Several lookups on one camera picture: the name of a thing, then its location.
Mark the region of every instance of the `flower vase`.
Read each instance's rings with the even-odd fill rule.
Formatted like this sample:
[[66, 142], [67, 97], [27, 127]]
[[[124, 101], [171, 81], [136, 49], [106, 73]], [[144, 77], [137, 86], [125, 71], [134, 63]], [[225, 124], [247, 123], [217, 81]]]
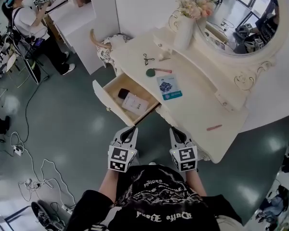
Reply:
[[198, 24], [198, 27], [200, 29], [201, 32], [204, 32], [206, 29], [206, 25], [207, 25], [207, 18], [206, 17], [202, 17], [199, 20], [197, 20], [196, 22]]
[[193, 35], [194, 22], [195, 20], [192, 18], [181, 16], [181, 23], [173, 43], [176, 49], [181, 51], [187, 50]]
[[194, 28], [194, 33], [193, 33], [193, 36], [195, 39], [197, 39], [197, 34], [204, 34], [205, 32], [205, 29], [206, 29], [206, 25], [207, 25], [207, 19], [205, 17], [202, 17], [198, 20], [196, 20], [196, 26]]

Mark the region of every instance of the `black graphic t-shirt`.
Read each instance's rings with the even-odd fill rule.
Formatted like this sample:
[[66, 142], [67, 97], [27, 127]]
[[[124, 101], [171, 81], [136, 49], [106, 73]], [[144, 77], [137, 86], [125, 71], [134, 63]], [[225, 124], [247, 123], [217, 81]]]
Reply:
[[274, 22], [275, 16], [268, 16], [257, 21], [256, 26], [259, 29], [259, 34], [253, 34], [245, 39], [245, 42], [252, 42], [255, 39], [261, 39], [266, 45], [276, 33], [278, 24]]
[[218, 215], [241, 222], [221, 195], [201, 198], [168, 167], [136, 166], [120, 173], [115, 204], [99, 192], [86, 191], [66, 231], [219, 231]]

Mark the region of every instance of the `oval mirror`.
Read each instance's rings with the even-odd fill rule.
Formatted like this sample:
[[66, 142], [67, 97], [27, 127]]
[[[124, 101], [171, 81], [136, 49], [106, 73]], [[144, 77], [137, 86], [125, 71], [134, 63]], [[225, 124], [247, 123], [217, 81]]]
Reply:
[[279, 24], [277, 0], [215, 0], [213, 13], [197, 21], [205, 39], [230, 55], [251, 54], [267, 46]]

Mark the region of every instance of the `open drawer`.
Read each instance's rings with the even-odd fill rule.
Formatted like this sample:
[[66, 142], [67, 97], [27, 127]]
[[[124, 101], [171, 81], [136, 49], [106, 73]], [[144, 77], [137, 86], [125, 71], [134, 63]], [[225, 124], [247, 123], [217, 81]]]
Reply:
[[[135, 96], [149, 102], [145, 114], [139, 116], [122, 108], [124, 100], [118, 97], [121, 88], [129, 90]], [[136, 125], [159, 105], [159, 102], [149, 92], [125, 73], [117, 76], [104, 87], [101, 87], [100, 84], [94, 80], [93, 89], [100, 101], [113, 113], [119, 116], [128, 126]]]

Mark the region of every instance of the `blue booklet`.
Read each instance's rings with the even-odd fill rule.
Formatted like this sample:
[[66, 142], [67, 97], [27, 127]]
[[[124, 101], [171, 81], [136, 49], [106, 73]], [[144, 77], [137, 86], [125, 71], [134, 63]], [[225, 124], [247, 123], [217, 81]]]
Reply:
[[182, 97], [175, 75], [157, 77], [158, 86], [164, 100]]

